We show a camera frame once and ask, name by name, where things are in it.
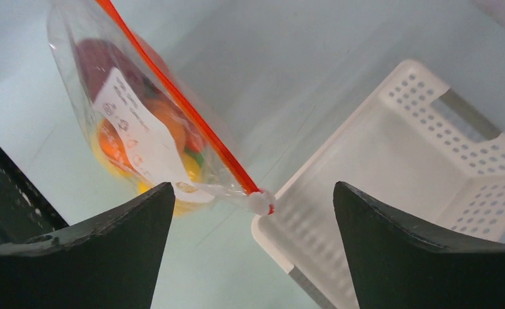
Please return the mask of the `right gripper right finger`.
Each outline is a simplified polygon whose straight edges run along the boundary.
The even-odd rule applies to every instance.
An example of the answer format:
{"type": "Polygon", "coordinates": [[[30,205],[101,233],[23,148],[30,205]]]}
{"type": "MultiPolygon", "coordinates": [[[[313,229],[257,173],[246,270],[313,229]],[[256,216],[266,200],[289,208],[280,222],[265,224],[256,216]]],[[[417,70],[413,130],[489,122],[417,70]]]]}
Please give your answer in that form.
{"type": "Polygon", "coordinates": [[[505,244],[337,182],[333,206],[360,308],[505,308],[505,244]]]}

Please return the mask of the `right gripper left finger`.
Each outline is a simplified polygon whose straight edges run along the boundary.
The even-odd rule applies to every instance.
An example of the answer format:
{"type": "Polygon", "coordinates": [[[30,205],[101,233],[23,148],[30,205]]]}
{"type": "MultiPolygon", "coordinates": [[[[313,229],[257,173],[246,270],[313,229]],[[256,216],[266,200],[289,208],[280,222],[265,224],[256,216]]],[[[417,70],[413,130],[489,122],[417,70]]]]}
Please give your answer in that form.
{"type": "Polygon", "coordinates": [[[150,308],[174,202],[162,183],[72,226],[0,245],[0,308],[150,308]]]}

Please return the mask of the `orange fruit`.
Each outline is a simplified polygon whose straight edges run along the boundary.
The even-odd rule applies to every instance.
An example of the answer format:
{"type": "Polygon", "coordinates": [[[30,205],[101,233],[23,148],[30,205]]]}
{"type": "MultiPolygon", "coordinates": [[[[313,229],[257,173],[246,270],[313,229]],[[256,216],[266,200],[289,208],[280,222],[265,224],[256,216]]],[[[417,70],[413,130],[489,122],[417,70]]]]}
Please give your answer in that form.
{"type": "MultiPolygon", "coordinates": [[[[169,129],[176,142],[176,148],[181,155],[187,143],[187,132],[179,111],[168,100],[159,98],[147,98],[145,106],[153,115],[163,122],[169,129]]],[[[102,152],[109,158],[110,162],[121,168],[125,166],[131,171],[136,169],[129,161],[128,153],[124,143],[117,133],[115,127],[108,120],[103,120],[99,126],[98,142],[102,152]]]]}

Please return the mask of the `clear zip top bag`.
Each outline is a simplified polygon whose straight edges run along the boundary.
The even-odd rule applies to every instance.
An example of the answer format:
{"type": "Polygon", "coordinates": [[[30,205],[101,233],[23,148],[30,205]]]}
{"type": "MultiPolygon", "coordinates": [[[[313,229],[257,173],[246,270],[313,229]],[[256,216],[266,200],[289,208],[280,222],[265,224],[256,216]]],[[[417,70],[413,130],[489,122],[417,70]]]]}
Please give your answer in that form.
{"type": "Polygon", "coordinates": [[[98,144],[99,126],[108,120],[124,143],[131,165],[122,170],[155,187],[169,183],[175,200],[202,203],[203,207],[224,200],[267,216],[275,210],[275,197],[256,185],[232,150],[222,121],[178,82],[168,77],[151,60],[110,1],[52,1],[47,20],[48,42],[73,111],[87,142],[98,144]],[[113,43],[139,68],[145,84],[140,99],[119,69],[113,68],[95,100],[87,93],[75,45],[83,39],[113,43]],[[201,152],[202,181],[193,182],[183,165],[168,127],[145,106],[147,98],[177,104],[191,120],[207,146],[201,152]]]}

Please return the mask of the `light green pepper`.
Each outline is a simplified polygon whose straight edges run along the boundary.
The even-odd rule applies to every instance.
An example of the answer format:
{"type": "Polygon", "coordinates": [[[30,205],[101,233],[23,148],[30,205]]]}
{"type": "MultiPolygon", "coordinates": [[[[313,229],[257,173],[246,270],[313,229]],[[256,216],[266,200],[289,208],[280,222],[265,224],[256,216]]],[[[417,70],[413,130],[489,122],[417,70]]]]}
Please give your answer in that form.
{"type": "Polygon", "coordinates": [[[185,148],[185,153],[189,155],[191,158],[193,158],[199,167],[203,166],[205,162],[203,153],[194,151],[193,149],[190,149],[188,147],[185,148]]]}

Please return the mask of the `purple sweet potato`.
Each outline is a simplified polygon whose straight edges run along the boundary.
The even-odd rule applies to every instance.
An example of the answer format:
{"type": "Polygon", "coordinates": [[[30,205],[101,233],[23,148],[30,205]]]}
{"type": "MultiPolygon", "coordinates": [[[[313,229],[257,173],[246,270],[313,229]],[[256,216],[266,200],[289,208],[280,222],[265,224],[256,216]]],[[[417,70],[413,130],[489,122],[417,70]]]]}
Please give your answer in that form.
{"type": "Polygon", "coordinates": [[[96,99],[113,68],[120,70],[138,98],[145,98],[142,72],[113,43],[102,39],[83,39],[75,45],[75,56],[91,100],[96,99]]]}

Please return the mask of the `red chili pepper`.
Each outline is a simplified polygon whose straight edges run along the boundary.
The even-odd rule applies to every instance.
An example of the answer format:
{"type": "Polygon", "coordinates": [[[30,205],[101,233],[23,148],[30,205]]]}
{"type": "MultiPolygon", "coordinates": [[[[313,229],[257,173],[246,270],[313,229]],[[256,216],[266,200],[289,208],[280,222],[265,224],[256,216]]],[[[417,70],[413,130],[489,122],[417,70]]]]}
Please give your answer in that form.
{"type": "MultiPolygon", "coordinates": [[[[134,33],[137,41],[140,43],[144,51],[150,56],[151,60],[159,67],[159,69],[164,72],[168,77],[173,78],[174,76],[170,72],[165,61],[161,56],[137,33],[134,33]]],[[[182,112],[177,104],[174,104],[174,109],[177,114],[183,117],[186,121],[185,127],[187,128],[187,141],[185,148],[193,153],[202,152],[207,146],[207,141],[202,137],[201,133],[195,126],[195,124],[187,118],[187,116],[182,112]]]]}

